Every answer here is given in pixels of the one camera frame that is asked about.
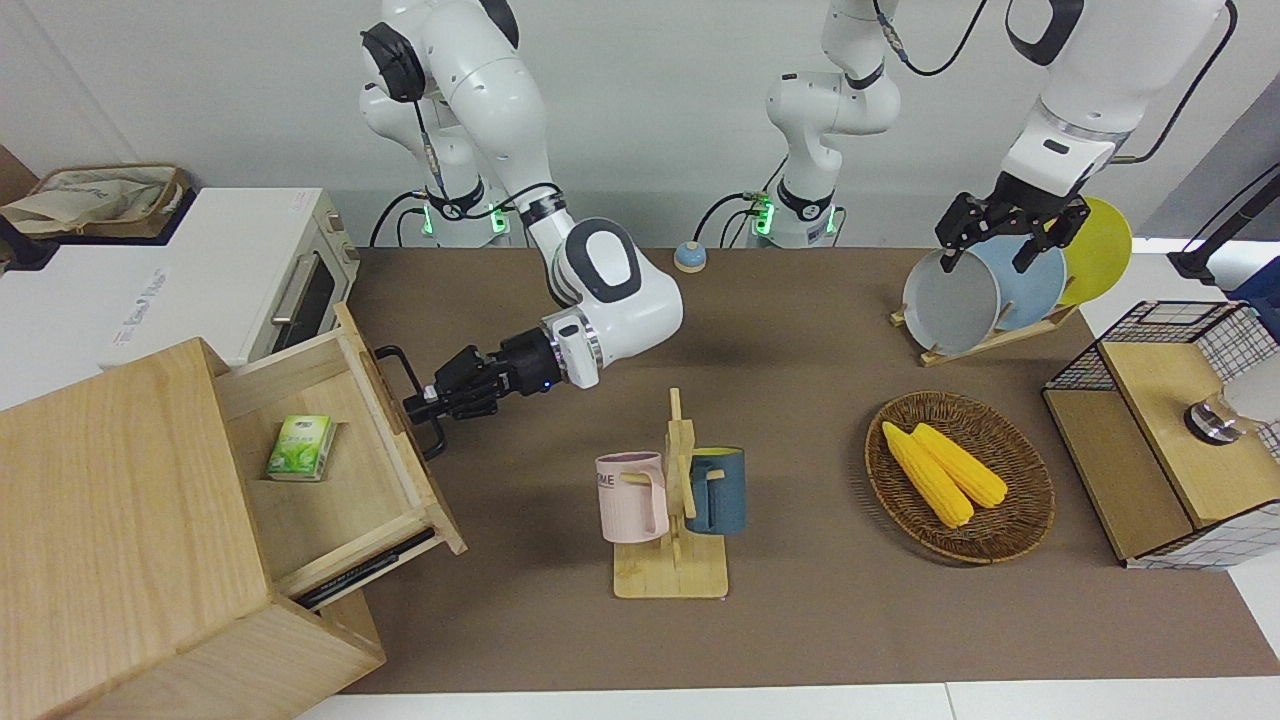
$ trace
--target green tissue pack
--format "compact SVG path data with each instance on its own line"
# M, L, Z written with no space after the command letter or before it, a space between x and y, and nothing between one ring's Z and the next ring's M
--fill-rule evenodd
M335 423L328 415L289 415L280 425L266 474L273 480L316 483L333 445Z

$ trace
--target oven door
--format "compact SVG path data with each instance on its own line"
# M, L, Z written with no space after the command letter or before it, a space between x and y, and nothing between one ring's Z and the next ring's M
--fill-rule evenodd
M349 281L323 238L308 242L293 263L284 293L269 318L275 329L266 352L279 352L333 329L333 306L347 299Z

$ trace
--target yellow corn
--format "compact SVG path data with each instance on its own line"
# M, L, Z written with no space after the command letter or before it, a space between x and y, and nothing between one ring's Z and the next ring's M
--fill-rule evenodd
M893 454L893 459L902 466L938 520L948 528L959 528L968 523L973 518L973 503L947 477L947 471L897 425L884 423L882 428L884 439L888 441L888 451Z
M995 507L1005 501L1005 496L1009 495L1005 480L937 428L920 423L911 430L911 437L937 460L938 465L942 465L956 486L974 502L983 507Z

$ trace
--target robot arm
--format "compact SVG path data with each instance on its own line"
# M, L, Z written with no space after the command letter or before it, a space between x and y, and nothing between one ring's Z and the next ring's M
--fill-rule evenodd
M882 6L892 13L897 0ZM884 74L884 38L872 0L832 0L822 49L840 73L787 73L769 88L769 120L787 138L782 179L769 188L768 240L808 247L827 225L844 158L829 135L876 135L897 119L901 96Z
M550 182L545 105L516 37L500 0L387 0L383 22L365 33L378 86L399 102L431 97L447 106L513 193L563 307L497 352L460 352L425 388L424 418L493 414L502 396L545 392L561 379L593 387L600 370L667 340L684 319L676 282L626 229L568 214Z
M497 206L507 195L500 186L495 187L481 174L475 145L448 108L433 101L422 113L424 127L435 138L430 154L422 141L413 108L392 100L374 82L360 92L360 114L365 117L370 129L404 147L417 160L422 183L419 195L426 200L425 205L452 225L452 232L436 236L439 246L484 247L495 238L498 231L493 218L477 215ZM436 172L444 187L465 188L465 192L456 193L448 202L431 192L430 184ZM463 219L468 214L476 219Z
M965 249L998 234L1030 238L1014 260L1066 247L1088 217L1080 197L1208 35L1225 0L1053 0L1038 42L1014 46L1050 78L984 199L951 202L934 232L950 272Z

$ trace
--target woven basket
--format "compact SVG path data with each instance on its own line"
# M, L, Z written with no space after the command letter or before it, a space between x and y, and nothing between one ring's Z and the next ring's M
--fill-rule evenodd
M911 432L928 423L991 468L1009 484L1000 506L975 506L972 520L951 529L938 520L888 451L881 423ZM1001 414L948 392L914 392L876 414L867 432L867 474L876 497L909 536L947 557L988 565L1036 548L1053 524L1053 486L1032 443Z

